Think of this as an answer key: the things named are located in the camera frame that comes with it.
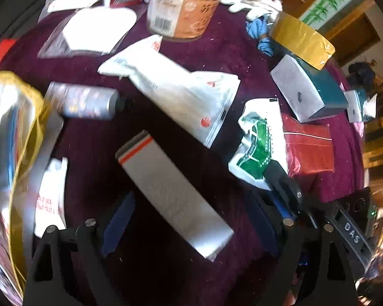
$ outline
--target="red logo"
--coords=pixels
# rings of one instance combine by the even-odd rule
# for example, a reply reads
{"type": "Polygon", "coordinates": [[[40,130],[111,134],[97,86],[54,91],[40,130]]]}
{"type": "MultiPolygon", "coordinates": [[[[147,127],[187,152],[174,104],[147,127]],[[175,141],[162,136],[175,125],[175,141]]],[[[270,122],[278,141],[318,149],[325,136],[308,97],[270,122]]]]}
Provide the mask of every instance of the red logo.
{"type": "Polygon", "coordinates": [[[211,119],[209,119],[208,117],[201,119],[201,125],[203,127],[209,127],[210,123],[211,123],[211,119]]]}

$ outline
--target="bottle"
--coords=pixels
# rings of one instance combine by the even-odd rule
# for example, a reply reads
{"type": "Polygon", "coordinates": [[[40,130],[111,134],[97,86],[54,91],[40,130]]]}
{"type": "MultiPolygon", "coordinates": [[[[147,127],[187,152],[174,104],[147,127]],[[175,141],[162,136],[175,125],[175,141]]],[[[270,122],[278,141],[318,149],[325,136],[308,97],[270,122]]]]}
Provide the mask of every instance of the bottle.
{"type": "Polygon", "coordinates": [[[113,88],[51,82],[44,99],[65,117],[112,119],[129,110],[131,100],[113,88]]]}

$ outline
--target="metal bolt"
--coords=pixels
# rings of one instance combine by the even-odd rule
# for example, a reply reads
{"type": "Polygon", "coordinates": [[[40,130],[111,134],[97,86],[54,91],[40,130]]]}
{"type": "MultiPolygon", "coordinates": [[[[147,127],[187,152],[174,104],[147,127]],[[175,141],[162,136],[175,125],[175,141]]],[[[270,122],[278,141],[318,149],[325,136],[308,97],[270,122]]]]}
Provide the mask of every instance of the metal bolt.
{"type": "Polygon", "coordinates": [[[284,226],[293,226],[294,225],[294,220],[290,218],[284,218],[282,220],[282,223],[284,223],[284,226]]]}
{"type": "Polygon", "coordinates": [[[90,227],[90,226],[94,226],[96,224],[96,220],[95,219],[88,219],[85,221],[85,225],[90,227]]]}
{"type": "Polygon", "coordinates": [[[52,233],[55,231],[56,228],[57,228],[56,226],[49,226],[49,227],[47,227],[46,232],[52,233]]]}
{"type": "Polygon", "coordinates": [[[325,229],[327,232],[329,232],[329,233],[333,232],[333,226],[331,226],[330,224],[325,224],[325,225],[324,225],[324,229],[325,229]]]}

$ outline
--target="green and white package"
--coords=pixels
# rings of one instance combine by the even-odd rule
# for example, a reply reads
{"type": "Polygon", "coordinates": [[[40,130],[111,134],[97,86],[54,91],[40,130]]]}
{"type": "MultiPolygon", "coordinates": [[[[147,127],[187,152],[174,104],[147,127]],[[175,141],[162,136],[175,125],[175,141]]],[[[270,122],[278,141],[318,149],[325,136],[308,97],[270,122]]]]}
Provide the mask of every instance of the green and white package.
{"type": "Polygon", "coordinates": [[[238,124],[245,135],[228,163],[228,170],[251,185],[270,190],[262,176],[270,160],[278,161],[288,172],[278,99],[247,101],[238,124]]]}

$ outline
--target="orange label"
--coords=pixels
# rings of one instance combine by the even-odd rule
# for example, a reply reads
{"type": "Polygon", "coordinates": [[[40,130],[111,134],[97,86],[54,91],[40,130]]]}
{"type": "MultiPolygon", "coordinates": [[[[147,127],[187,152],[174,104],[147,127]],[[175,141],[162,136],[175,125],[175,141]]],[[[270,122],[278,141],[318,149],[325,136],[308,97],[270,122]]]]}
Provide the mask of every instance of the orange label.
{"type": "Polygon", "coordinates": [[[174,38],[195,38],[204,33],[219,1],[184,0],[174,38]]]}

